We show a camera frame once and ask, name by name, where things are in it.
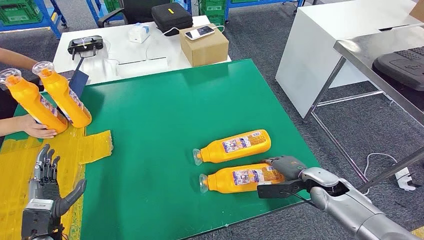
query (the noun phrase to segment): orange bottle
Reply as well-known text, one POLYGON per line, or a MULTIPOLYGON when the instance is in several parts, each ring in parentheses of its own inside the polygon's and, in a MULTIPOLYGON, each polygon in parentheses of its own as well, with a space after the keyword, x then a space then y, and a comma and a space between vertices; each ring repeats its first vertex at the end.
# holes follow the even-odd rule
POLYGON ((208 176, 199 176, 202 193, 211 190, 222 194, 256 191, 258 184, 278 184, 284 180, 284 176, 268 163, 227 167, 208 176))
POLYGON ((32 67, 32 72, 41 78, 44 89, 74 127, 83 128, 92 122, 89 110, 69 87, 68 80, 55 71, 53 63, 38 62, 32 67))
POLYGON ((12 97, 39 123, 60 134, 68 128, 68 121, 39 92, 39 88, 26 81, 21 71, 8 68, 0 72, 0 83, 7 86, 12 97))
POLYGON ((221 140, 215 140, 202 149, 193 149, 196 165, 203 162, 221 163, 250 155, 260 154, 271 148, 271 139, 264 129, 249 131, 221 140))

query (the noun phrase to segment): metal robot arm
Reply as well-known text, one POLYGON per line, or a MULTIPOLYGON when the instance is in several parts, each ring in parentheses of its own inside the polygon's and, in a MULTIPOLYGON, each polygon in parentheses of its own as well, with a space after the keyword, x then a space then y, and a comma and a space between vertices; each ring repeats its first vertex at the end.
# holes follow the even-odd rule
POLYGON ((61 198, 57 181, 57 156, 52 160, 55 151, 46 144, 35 160, 34 178, 29 181, 29 203, 22 213, 22 239, 61 240, 63 226, 61 216, 81 197, 86 189, 87 181, 80 180, 75 189, 61 198))
POLYGON ((348 181, 320 167, 307 168, 292 156, 266 159, 286 182, 258 185, 260 198, 287 198, 300 190, 310 193, 314 205, 333 217, 358 240, 419 240, 393 222, 348 181))

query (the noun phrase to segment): clear bottle cap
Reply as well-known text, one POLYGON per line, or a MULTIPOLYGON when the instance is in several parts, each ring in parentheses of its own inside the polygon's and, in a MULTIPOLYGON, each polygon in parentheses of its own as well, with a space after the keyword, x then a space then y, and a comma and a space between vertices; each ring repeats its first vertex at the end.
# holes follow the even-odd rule
POLYGON ((193 158, 194 158, 194 163, 197 166, 203 163, 202 154, 200 153, 200 150, 197 148, 193 149, 193 158))
POLYGON ((0 84, 12 86, 19 83, 22 79, 22 73, 16 68, 8 68, 0 71, 0 84))
POLYGON ((200 192, 202 194, 206 193, 209 190, 208 176, 206 176, 205 174, 200 174, 199 183, 200 183, 200 192))
POLYGON ((55 65, 49 61, 40 61, 32 67, 32 72, 41 78, 45 78, 55 72, 55 65))

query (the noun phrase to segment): green table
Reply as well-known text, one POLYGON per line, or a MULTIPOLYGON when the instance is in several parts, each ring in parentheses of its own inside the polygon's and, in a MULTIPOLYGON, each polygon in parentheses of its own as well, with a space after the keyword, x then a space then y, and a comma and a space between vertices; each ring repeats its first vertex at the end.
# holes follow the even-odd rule
MULTIPOLYGON (((252 60, 89 85, 87 134, 110 129, 112 155, 86 166, 81 239, 182 239, 300 202, 200 193, 199 174, 281 155, 319 166, 252 60), (196 166, 193 148, 266 129, 271 149, 196 166)), ((300 192, 309 198, 305 191, 300 192)))

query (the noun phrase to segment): black chair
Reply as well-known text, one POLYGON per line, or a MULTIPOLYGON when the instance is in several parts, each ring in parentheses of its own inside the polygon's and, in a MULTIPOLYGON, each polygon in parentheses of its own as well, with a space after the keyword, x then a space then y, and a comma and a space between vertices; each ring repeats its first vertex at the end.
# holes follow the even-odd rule
POLYGON ((119 0, 120 8, 108 13, 97 21, 99 28, 105 27, 105 22, 122 13, 125 24, 153 22, 152 7, 169 4, 170 0, 119 0))

